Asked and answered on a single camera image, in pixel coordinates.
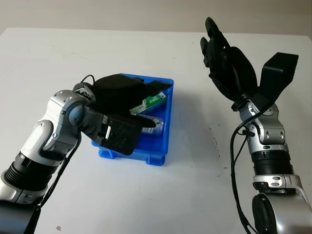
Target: wire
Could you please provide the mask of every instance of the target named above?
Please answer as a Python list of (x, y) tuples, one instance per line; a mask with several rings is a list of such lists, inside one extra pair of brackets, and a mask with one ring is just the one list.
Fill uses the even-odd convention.
[(92, 77), (93, 85), (94, 85), (94, 83), (96, 82), (96, 79), (94, 78), (93, 75), (87, 75), (85, 78), (82, 79), (81, 83), (83, 83), (88, 77)]
[(44, 196), (41, 204), (40, 204), (40, 207), (42, 208), (44, 206), (44, 204), (47, 202), (47, 200), (50, 198), (51, 194), (53, 193), (56, 185), (58, 184), (58, 181), (61, 177), (61, 175), (63, 174), (66, 166), (68, 165), (70, 159), (72, 158), (72, 156), (74, 155), (74, 153), (76, 152), (76, 150), (78, 149), (79, 145), (81, 143), (81, 132), (78, 133), (78, 140), (77, 140), (77, 143), (76, 145), (74, 146), (73, 150), (70, 152), (69, 156), (66, 157), (58, 171), (58, 175), (55, 179), (55, 181), (53, 182), (53, 184), (51, 185), (51, 187), (49, 188), (48, 192), (46, 193), (46, 195)]
[(238, 215), (239, 215), (239, 219), (246, 231), (247, 234), (251, 234), (251, 232), (248, 229), (248, 226), (256, 233), (259, 234), (249, 223), (248, 219), (245, 217), (241, 206), (240, 206), (240, 202), (239, 202), (239, 197), (238, 197), (238, 191), (237, 191), (237, 185), (236, 185), (236, 178), (235, 178), (235, 164), (236, 161), (238, 159), (239, 154), (241, 153), (244, 144), (246, 143), (246, 140), (249, 136), (248, 132), (246, 133), (246, 138), (236, 156), (236, 158), (234, 159), (234, 140), (235, 140), (235, 136), (236, 134), (238, 134), (238, 131), (242, 128), (245, 127), (245, 125), (249, 122), (251, 122), (252, 120), (254, 120), (255, 118), (257, 118), (258, 116), (262, 115), (263, 112), (260, 112), (248, 119), (246, 119), (245, 121), (243, 121), (241, 124), (239, 124), (239, 126), (234, 130), (232, 137), (231, 137), (231, 143), (230, 143), (230, 154), (231, 154), (231, 179), (232, 179), (232, 190), (233, 190), (233, 194), (234, 194), (234, 198), (235, 198), (235, 202), (236, 202), (236, 207), (237, 207), (237, 211), (238, 211)]
[(240, 149), (239, 149), (239, 151), (238, 151), (238, 153), (237, 153), (237, 155), (236, 155), (236, 158), (235, 158), (235, 160), (234, 160), (235, 163), (236, 163), (236, 161), (237, 161), (237, 159), (238, 159), (238, 156), (240, 155), (240, 152), (242, 152), (242, 149), (243, 149), (243, 147), (244, 147), (244, 145), (245, 145), (247, 139), (248, 139), (248, 133), (246, 134), (246, 137), (245, 137), (245, 139), (244, 139), (242, 145), (240, 146)]

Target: white table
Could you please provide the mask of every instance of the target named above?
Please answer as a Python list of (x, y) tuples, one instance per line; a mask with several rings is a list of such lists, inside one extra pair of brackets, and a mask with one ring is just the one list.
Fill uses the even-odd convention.
[[(104, 159), (82, 144), (43, 208), (37, 234), (241, 234), (230, 181), (230, 136), (240, 123), (208, 78), (205, 33), (9, 28), (0, 36), (0, 170), (8, 168), (49, 97), (87, 74), (175, 80), (170, 147), (162, 167)], [(277, 101), (292, 164), (312, 200), (312, 43), (308, 37), (225, 34), (258, 79), (276, 52), (299, 55), (294, 81)], [(253, 164), (237, 164), (242, 208), (253, 221)]]

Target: label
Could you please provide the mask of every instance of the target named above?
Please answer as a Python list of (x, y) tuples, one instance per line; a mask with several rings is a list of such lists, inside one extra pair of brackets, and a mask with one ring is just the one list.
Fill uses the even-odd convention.
[(139, 113), (142, 113), (145, 110), (148, 110), (148, 109), (152, 110), (153, 108), (157, 108), (159, 105), (161, 105), (162, 102), (166, 100), (167, 100), (167, 96), (163, 92), (160, 92), (154, 97), (145, 98), (141, 105), (130, 109), (130, 113), (132, 115), (137, 115)]
[(156, 125), (156, 127), (154, 128), (143, 128), (142, 133), (155, 135), (155, 136), (160, 136), (162, 134), (164, 130), (164, 120), (162, 118), (146, 116), (146, 115), (140, 115), (140, 116), (151, 119)]

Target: robotic hand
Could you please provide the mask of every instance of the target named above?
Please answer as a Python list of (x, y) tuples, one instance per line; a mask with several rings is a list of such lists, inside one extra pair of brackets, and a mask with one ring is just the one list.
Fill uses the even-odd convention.
[[(0, 177), (0, 234), (32, 234), (42, 206), (81, 142), (81, 132), (108, 149), (130, 155), (142, 127), (153, 121), (129, 110), (171, 85), (112, 75), (93, 85), (55, 93), (15, 161)], [(48, 190), (52, 174), (60, 167)]]
[(253, 198), (253, 231), (259, 234), (310, 234), (312, 209), (300, 177), (293, 172), (275, 105), (280, 93), (293, 79), (298, 55), (275, 54), (262, 68), (260, 86), (254, 69), (244, 54), (231, 47), (211, 18), (206, 19), (210, 41), (201, 39), (204, 63), (219, 91), (234, 101), (242, 123), (231, 138), (231, 177), (240, 220), (247, 233), (253, 227), (244, 216), (235, 180), (233, 143), (239, 129), (245, 127), (249, 152), (254, 163), (253, 186), (259, 194)]

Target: blue plastic bin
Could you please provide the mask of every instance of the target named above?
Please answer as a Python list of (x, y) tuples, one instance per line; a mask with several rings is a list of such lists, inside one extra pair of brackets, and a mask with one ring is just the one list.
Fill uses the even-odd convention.
[[(173, 84), (172, 79), (156, 78), (156, 77), (144, 77), (137, 75), (124, 74), (128, 77), (139, 77), (144, 79), (144, 82), (150, 83), (153, 80), (164, 81)], [(117, 153), (112, 150), (108, 150), (105, 147), (101, 147), (92, 141), (92, 145), (99, 147), (98, 154), (100, 157), (114, 159), (116, 157), (123, 157), (129, 159), (136, 159), (145, 161), (149, 165), (162, 166), (165, 163), (165, 157), (168, 153), (169, 143), (169, 130), (170, 130), (170, 116), (171, 116), (171, 104), (173, 96), (173, 86), (168, 90), (163, 91), (168, 97), (167, 102), (159, 108), (152, 110), (151, 112), (145, 113), (148, 116), (161, 117), (164, 119), (164, 130), (161, 136), (152, 136), (147, 134), (141, 134), (138, 144), (129, 156)]]

